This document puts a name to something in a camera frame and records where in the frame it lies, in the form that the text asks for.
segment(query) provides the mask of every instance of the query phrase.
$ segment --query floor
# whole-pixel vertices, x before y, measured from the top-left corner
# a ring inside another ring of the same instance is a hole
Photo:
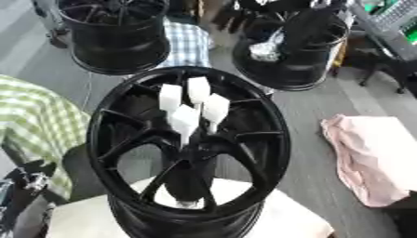
[[[93,112],[121,79],[82,70],[67,50],[50,46],[45,33],[29,0],[0,1],[0,73],[45,86]],[[213,66],[238,74],[230,50],[227,46],[215,48]],[[417,138],[417,101],[411,93],[396,94],[397,85],[378,73],[369,87],[360,87],[355,80],[359,75],[356,70],[342,69],[339,78],[329,76],[312,90],[275,93],[274,102],[288,121],[293,143],[289,169],[278,188],[328,220],[337,237],[397,238],[386,215],[360,204],[338,180],[334,153],[320,135],[320,120],[343,113],[396,116]],[[85,100],[89,77],[91,97]]]

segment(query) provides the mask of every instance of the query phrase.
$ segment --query towel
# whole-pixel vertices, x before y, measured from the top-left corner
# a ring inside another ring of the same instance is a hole
[[[57,164],[48,188],[69,199],[72,182],[62,167],[65,153],[85,143],[89,115],[67,99],[28,82],[0,75],[0,141],[21,163]]]
[[[338,114],[321,126],[340,180],[364,205],[387,206],[417,191],[417,141],[396,117]]]

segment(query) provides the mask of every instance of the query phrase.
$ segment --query white foam block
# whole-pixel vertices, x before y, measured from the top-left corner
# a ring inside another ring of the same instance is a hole
[[[218,94],[212,94],[204,102],[203,116],[214,124],[219,124],[229,113],[230,100]]]
[[[210,96],[210,84],[206,77],[188,79],[188,97],[193,104],[201,104]]]
[[[159,92],[159,109],[168,114],[174,113],[182,103],[182,87],[162,85]]]
[[[171,116],[172,128],[181,134],[182,145],[188,144],[189,138],[198,128],[200,114],[198,110],[187,105],[182,105]]]

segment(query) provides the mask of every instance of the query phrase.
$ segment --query wheel spoke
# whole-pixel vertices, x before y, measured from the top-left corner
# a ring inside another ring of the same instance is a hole
[[[140,96],[140,95],[148,95],[148,96],[152,96],[152,97],[157,97],[158,96],[158,91],[155,90],[154,88],[151,88],[149,86],[143,86],[140,84],[133,84],[132,87],[130,88],[129,92],[132,95],[135,96]]]
[[[89,22],[94,14],[96,14],[97,10],[99,9],[99,6],[93,6],[90,11],[88,12],[86,18],[84,19],[84,22]]]
[[[140,143],[147,143],[146,140],[150,138],[150,133],[148,131],[149,130],[142,130],[137,136],[125,139],[119,144],[113,146],[110,151],[99,157],[99,161],[101,161],[103,166],[108,170],[117,169],[117,163],[122,154],[137,147]]]
[[[104,119],[110,123],[122,122],[124,124],[133,126],[138,129],[143,129],[146,126],[145,122],[139,119],[133,118],[124,113],[121,113],[121,112],[116,112],[116,111],[109,110],[109,109],[102,109],[101,112],[105,116]]]
[[[125,14],[126,14],[126,7],[124,5],[122,5],[120,7],[120,10],[119,10],[117,25],[119,25],[119,26],[123,25],[123,19],[125,17]]]
[[[230,103],[230,109],[235,110],[239,107],[250,107],[250,106],[258,106],[262,101],[260,99],[242,99],[242,100],[234,100]]]
[[[158,189],[165,183],[169,173],[178,165],[188,163],[185,160],[179,160],[161,173],[159,173],[151,183],[142,191],[140,198],[145,202],[153,202]]]
[[[256,164],[256,160],[253,156],[239,145],[234,144],[234,151],[235,154],[232,154],[234,158],[240,162],[252,176],[253,187],[258,189],[266,185],[266,178],[258,164]]]
[[[263,187],[266,184],[266,178],[259,165],[253,156],[241,147],[237,141],[231,141],[224,137],[211,136],[207,138],[208,143],[212,143],[212,146],[218,145],[220,148],[224,148],[225,152],[234,157],[242,166],[244,166],[252,177],[252,183],[254,188]]]
[[[206,183],[206,181],[204,181],[204,179],[201,177],[200,174],[198,174],[195,169],[192,167],[191,168],[192,173],[194,174],[198,185],[200,186],[200,188],[202,189],[203,192],[203,198],[204,198],[204,210],[208,211],[208,212],[213,212],[216,208],[217,208],[217,203],[216,203],[216,199],[213,196],[213,193],[210,190],[210,187],[208,186],[208,184]]]
[[[257,142],[257,141],[265,141],[269,139],[277,139],[283,136],[282,131],[257,131],[257,132],[249,132],[249,133],[242,133],[236,135],[235,139],[238,142]]]

